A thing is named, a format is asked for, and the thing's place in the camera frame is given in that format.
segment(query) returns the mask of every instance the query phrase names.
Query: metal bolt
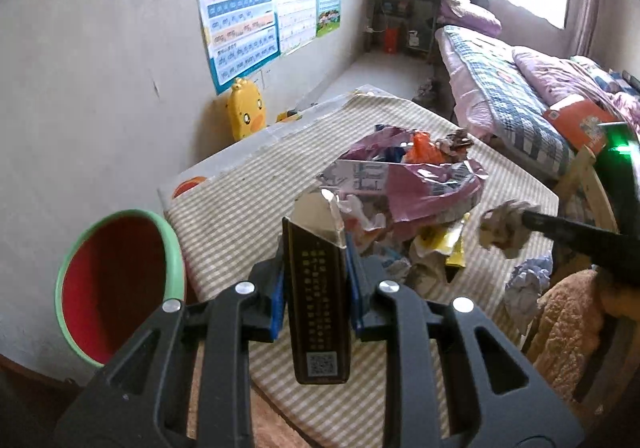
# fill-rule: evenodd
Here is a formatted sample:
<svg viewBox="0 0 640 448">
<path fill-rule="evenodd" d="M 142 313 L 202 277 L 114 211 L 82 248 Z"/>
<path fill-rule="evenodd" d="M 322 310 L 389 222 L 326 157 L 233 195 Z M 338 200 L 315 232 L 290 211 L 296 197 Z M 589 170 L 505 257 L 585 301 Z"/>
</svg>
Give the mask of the metal bolt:
<svg viewBox="0 0 640 448">
<path fill-rule="evenodd" d="M 255 291 L 255 285 L 251 282 L 240 282 L 236 285 L 236 292 L 238 294 L 251 294 Z"/>
<path fill-rule="evenodd" d="M 180 307 L 182 307 L 182 302 L 175 298 L 171 298 L 162 304 L 162 310 L 166 313 L 175 313 L 180 310 Z"/>
<path fill-rule="evenodd" d="M 463 296 L 455 298 L 452 302 L 453 309 L 461 313 L 470 313 L 474 309 L 474 303 Z"/>
<path fill-rule="evenodd" d="M 394 282 L 393 280 L 382 281 L 378 287 L 383 293 L 397 293 L 400 290 L 398 282 Z"/>
</svg>

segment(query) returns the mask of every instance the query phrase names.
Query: orange beak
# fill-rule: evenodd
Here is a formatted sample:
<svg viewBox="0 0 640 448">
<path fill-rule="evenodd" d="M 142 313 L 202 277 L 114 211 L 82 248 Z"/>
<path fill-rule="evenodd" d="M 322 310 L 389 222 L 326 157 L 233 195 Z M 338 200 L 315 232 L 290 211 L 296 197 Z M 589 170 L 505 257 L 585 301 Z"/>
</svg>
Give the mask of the orange beak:
<svg viewBox="0 0 640 448">
<path fill-rule="evenodd" d="M 251 121 L 251 131 L 257 132 L 262 129 L 262 124 L 264 124 L 264 116 L 259 114 L 253 121 Z"/>
</svg>

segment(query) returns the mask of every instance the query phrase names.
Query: floor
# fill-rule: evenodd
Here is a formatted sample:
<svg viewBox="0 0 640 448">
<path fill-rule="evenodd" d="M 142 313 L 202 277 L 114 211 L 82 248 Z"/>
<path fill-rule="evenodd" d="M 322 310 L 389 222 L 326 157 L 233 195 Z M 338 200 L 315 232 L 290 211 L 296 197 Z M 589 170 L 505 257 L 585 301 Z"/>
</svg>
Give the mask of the floor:
<svg viewBox="0 0 640 448">
<path fill-rule="evenodd" d="M 431 65 L 424 56 L 386 54 L 381 50 L 365 52 L 319 97 L 318 102 L 371 84 L 404 99 L 413 98 L 418 88 L 428 79 L 434 79 L 436 99 L 425 108 L 453 121 L 453 96 L 449 87 L 449 75 L 444 65 Z"/>
</svg>

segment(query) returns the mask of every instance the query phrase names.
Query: green rim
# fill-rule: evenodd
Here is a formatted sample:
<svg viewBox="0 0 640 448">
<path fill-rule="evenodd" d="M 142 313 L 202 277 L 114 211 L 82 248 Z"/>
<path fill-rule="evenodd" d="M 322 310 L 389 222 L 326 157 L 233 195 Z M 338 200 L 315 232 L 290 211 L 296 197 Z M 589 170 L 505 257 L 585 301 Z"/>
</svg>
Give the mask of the green rim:
<svg viewBox="0 0 640 448">
<path fill-rule="evenodd" d="M 184 300 L 184 262 L 182 261 L 180 243 L 178 242 L 178 237 L 176 236 L 175 231 L 164 218 L 152 211 L 145 211 L 144 209 L 125 209 L 124 211 L 118 211 L 117 213 L 109 215 L 101 221 L 96 222 L 82 235 L 80 235 L 74 246 L 65 256 L 64 262 L 58 270 L 55 295 L 56 317 L 58 319 L 58 325 L 60 325 L 60 330 L 62 330 L 62 334 L 65 336 L 66 342 L 80 358 L 87 363 L 94 365 L 94 367 L 101 367 L 102 363 L 95 361 L 93 358 L 85 354 L 76 341 L 71 337 L 71 333 L 66 327 L 65 318 L 62 313 L 62 286 L 65 281 L 65 275 L 69 268 L 69 264 L 78 252 L 78 249 L 80 249 L 88 238 L 91 237 L 100 227 L 122 217 L 143 217 L 149 219 L 156 225 L 156 229 L 158 230 L 158 233 L 160 233 L 162 244 L 164 245 L 164 261 L 166 264 L 164 296 L 162 300 L 168 300 L 169 298 Z"/>
</svg>

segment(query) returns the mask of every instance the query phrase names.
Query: pillow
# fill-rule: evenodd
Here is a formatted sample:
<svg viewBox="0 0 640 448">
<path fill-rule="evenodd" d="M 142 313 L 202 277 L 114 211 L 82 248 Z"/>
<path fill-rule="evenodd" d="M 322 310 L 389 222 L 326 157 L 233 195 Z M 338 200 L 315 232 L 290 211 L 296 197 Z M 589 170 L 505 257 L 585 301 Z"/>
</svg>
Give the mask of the pillow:
<svg viewBox="0 0 640 448">
<path fill-rule="evenodd" d="M 638 92 L 630 84 L 628 84 L 628 82 L 625 81 L 625 78 L 622 77 L 622 74 L 610 70 L 609 76 L 611 76 L 611 78 L 620 86 L 619 92 L 625 92 L 628 95 L 632 95 L 640 100 L 640 92 Z"/>
<path fill-rule="evenodd" d="M 586 56 L 572 56 L 569 58 L 572 62 L 578 63 L 585 72 L 596 82 L 596 84 L 609 94 L 617 94 L 622 92 L 620 84 L 593 60 L 588 59 Z"/>
</svg>

